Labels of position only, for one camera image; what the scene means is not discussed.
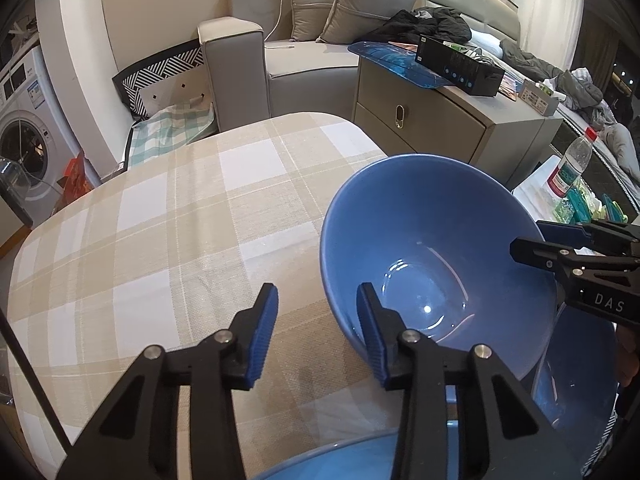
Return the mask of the person's right hand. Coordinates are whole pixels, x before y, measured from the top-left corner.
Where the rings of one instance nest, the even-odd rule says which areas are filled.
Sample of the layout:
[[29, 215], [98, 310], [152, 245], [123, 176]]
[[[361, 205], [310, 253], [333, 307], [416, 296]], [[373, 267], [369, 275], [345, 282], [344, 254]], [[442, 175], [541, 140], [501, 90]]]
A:
[[625, 326], [616, 327], [616, 375], [625, 388], [639, 373], [639, 334]]

